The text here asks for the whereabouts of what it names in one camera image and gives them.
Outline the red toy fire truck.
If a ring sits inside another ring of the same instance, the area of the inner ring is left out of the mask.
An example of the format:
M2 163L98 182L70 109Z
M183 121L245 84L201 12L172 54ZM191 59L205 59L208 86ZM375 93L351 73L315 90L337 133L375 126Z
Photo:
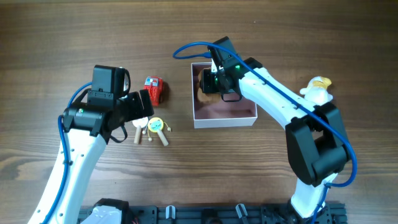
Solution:
M159 106L162 101L162 92L164 89L164 81L160 77L149 76L145 79L144 89L150 94L150 100L153 106Z

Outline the white plush duck yellow bag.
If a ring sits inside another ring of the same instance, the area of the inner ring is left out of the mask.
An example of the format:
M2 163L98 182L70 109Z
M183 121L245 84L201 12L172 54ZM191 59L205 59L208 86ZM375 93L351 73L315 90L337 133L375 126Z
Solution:
M326 77L312 78L306 88L300 90L300 94L308 101L316 105L324 105L333 100L333 96L328 93L327 88L331 85L331 80Z

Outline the brown plush toy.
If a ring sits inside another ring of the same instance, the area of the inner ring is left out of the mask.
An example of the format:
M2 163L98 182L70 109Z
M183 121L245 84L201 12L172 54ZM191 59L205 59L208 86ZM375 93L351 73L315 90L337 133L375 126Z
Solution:
M221 95L217 93L204 93L201 88L197 90L197 100L203 104L214 104L221 101Z

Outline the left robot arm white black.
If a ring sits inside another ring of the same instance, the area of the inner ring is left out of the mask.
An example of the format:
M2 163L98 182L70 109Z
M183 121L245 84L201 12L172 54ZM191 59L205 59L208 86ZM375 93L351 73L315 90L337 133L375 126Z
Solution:
M147 90L130 91L131 76L123 67L95 65L93 78L70 98L57 118L60 149L30 223L76 223L96 163L112 132L152 116Z

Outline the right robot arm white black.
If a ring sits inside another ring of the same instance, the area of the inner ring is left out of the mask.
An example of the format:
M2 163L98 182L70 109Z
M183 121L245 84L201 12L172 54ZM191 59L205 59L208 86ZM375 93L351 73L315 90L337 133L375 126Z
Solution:
M328 191L350 185L358 169L341 113L327 92L329 79L315 77L297 95L256 59L242 59L228 37L204 45L202 56L211 59L211 67L202 73L199 92L210 98L235 93L283 127L289 164L297 176L288 220L315 223L326 210Z

